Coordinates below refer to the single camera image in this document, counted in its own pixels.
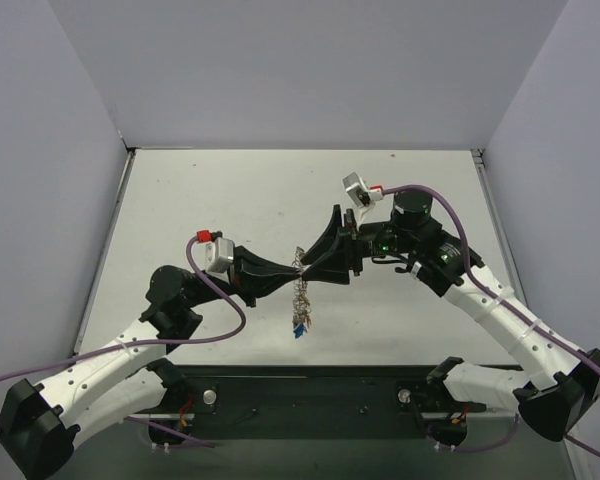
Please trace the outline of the steel key organiser ring disc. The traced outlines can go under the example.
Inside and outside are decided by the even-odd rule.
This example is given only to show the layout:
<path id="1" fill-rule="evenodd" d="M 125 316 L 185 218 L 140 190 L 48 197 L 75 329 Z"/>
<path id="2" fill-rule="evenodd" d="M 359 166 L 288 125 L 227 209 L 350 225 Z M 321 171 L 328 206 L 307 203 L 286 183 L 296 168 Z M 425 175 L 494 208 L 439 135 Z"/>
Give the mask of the steel key organiser ring disc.
<path id="1" fill-rule="evenodd" d="M 307 282 L 299 277 L 293 282 L 292 332 L 297 325 L 311 325 L 311 304 L 307 295 Z"/>

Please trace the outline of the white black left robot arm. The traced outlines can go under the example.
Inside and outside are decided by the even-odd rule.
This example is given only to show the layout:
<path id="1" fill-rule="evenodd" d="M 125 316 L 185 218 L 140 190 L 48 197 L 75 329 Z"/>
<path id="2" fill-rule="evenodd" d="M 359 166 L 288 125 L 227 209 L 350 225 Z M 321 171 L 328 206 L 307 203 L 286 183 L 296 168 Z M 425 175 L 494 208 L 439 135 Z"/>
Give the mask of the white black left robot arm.
<path id="1" fill-rule="evenodd" d="M 50 376 L 37 382 L 26 373 L 11 374 L 14 383 L 0 410 L 0 445 L 25 478 L 49 478 L 86 440 L 139 411 L 182 405 L 187 382 L 167 356 L 199 344 L 194 333 L 202 318 L 195 307 L 224 300 L 234 309 L 238 326 L 204 341 L 227 340 L 245 328 L 245 308 L 301 276 L 297 268 L 226 239 L 207 245 L 207 269 L 196 263 L 158 268 L 147 309 L 109 343 L 50 366 Z"/>

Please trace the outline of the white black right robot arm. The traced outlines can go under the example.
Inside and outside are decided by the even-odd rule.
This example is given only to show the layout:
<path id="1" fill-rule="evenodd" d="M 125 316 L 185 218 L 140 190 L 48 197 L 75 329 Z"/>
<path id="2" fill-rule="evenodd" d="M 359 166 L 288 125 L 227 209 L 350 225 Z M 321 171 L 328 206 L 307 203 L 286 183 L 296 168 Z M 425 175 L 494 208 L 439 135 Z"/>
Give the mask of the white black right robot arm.
<path id="1" fill-rule="evenodd" d="M 386 222 L 358 224 L 333 209 L 330 223 L 302 256 L 306 281 L 347 285 L 366 258 L 389 257 L 398 272 L 426 285 L 483 328 L 518 364 L 516 370 L 450 357 L 427 382 L 456 403 L 518 413 L 543 438 L 559 442 L 600 396 L 600 350 L 585 351 L 554 332 L 503 285 L 468 246 L 432 218 L 439 195 L 426 187 L 392 189 Z"/>

